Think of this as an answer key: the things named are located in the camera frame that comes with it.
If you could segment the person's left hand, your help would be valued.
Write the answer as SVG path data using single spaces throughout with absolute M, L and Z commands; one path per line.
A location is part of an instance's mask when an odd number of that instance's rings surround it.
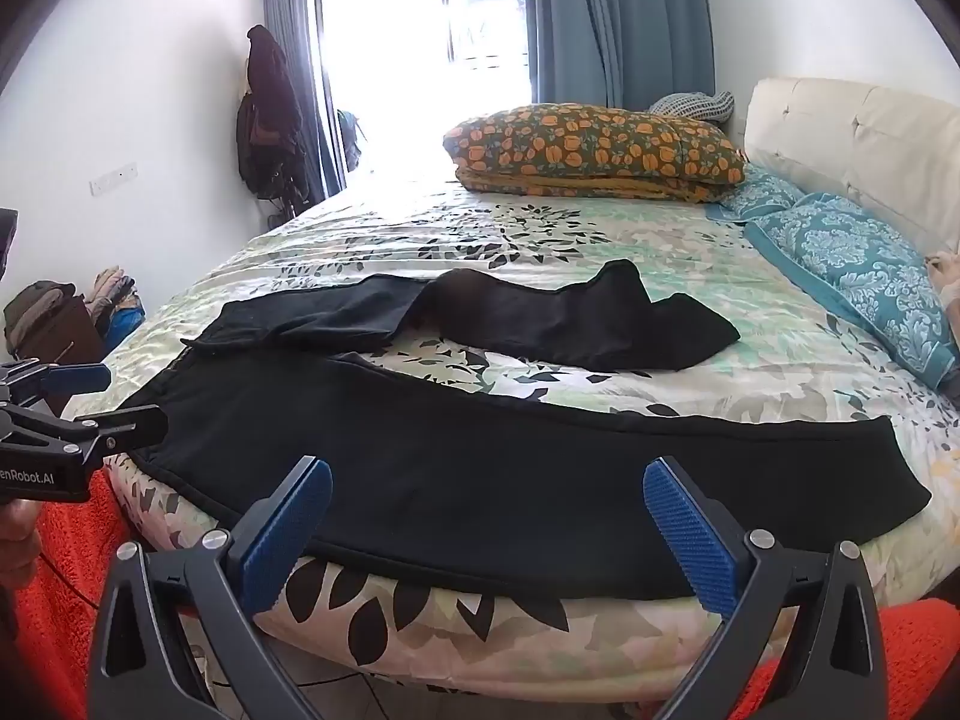
M 5 590 L 21 590 L 36 574 L 41 554 L 37 519 L 41 502 L 15 499 L 0 509 L 0 583 Z

